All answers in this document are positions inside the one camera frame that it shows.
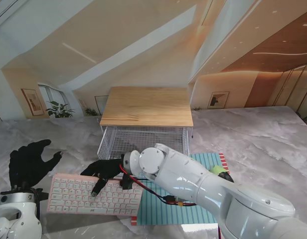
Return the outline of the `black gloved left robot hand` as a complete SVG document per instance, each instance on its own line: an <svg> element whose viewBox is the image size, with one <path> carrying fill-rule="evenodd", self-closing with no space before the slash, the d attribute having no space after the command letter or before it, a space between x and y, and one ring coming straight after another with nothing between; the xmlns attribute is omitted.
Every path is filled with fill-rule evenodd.
<svg viewBox="0 0 307 239"><path fill-rule="evenodd" d="M22 146L10 153L9 181L12 189L31 188L38 184L62 158L62 152L56 152L48 161L43 161L41 154L51 140L44 139Z"/></svg>

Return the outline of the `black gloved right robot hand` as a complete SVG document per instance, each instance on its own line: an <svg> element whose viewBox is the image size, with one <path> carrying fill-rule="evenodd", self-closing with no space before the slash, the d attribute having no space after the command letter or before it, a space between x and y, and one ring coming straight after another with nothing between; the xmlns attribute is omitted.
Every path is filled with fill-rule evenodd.
<svg viewBox="0 0 307 239"><path fill-rule="evenodd" d="M80 175L98 177L98 181L92 189L91 196L96 197L106 186L109 179L122 172L120 165L122 159L97 160L91 163Z"/></svg>

